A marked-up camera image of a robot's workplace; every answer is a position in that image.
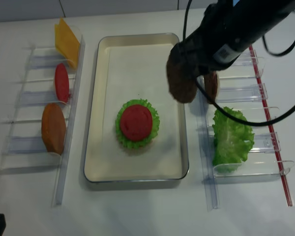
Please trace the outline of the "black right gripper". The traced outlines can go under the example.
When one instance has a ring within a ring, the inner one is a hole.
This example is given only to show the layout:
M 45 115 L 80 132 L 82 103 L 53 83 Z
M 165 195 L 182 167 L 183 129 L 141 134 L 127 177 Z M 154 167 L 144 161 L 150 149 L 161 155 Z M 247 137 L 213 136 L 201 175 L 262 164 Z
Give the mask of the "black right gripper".
M 183 24 L 182 40 L 169 54 L 169 81 L 194 81 L 229 68 L 255 41 L 250 23 L 202 23 L 189 36 Z

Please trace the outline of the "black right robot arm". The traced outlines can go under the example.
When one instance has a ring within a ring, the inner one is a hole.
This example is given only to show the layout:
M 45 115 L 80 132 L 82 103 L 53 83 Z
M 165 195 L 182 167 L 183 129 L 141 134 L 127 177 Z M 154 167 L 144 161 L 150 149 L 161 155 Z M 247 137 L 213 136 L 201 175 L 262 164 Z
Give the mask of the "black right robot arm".
M 197 29 L 169 55 L 169 80 L 192 80 L 228 69 L 255 41 L 295 10 L 295 0 L 219 0 L 210 4 Z

